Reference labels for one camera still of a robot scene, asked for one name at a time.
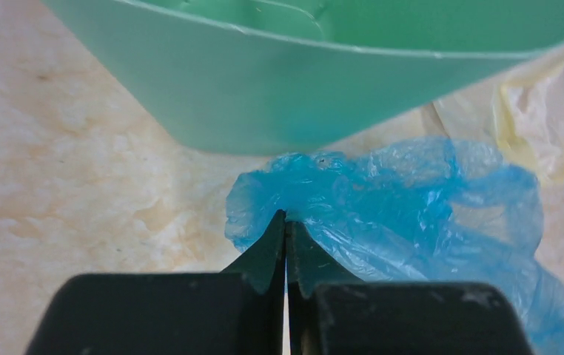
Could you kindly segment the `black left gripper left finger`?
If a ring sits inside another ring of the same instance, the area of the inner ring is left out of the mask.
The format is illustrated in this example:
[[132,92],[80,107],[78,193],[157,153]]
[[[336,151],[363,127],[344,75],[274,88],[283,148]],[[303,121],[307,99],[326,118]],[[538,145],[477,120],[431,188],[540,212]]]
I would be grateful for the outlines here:
[[80,274],[56,292],[29,354],[281,354],[285,214],[216,273]]

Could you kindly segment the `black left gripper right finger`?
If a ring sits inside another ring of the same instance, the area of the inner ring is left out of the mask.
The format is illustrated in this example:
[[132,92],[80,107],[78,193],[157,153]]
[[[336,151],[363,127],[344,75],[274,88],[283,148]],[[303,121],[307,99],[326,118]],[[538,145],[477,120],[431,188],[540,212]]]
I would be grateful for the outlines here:
[[293,354],[530,354],[504,294],[486,283],[365,282],[298,222],[285,226]]

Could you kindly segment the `blue plastic trash bag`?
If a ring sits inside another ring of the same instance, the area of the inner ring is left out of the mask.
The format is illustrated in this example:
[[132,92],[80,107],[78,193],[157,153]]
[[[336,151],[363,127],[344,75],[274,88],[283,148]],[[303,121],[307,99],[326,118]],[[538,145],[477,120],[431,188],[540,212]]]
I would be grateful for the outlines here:
[[357,158],[293,153],[238,176],[225,235],[246,251],[284,210],[363,280],[497,286],[535,351],[564,354],[564,285],[535,259],[539,187],[478,141],[415,138]]

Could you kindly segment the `clear yellow-edged plastic bag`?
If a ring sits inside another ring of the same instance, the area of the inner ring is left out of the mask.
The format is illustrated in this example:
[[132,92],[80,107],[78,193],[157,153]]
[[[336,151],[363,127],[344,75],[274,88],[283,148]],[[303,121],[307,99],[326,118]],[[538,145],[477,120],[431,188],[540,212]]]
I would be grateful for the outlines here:
[[564,183],[564,45],[433,107],[451,138],[491,144],[542,183]]

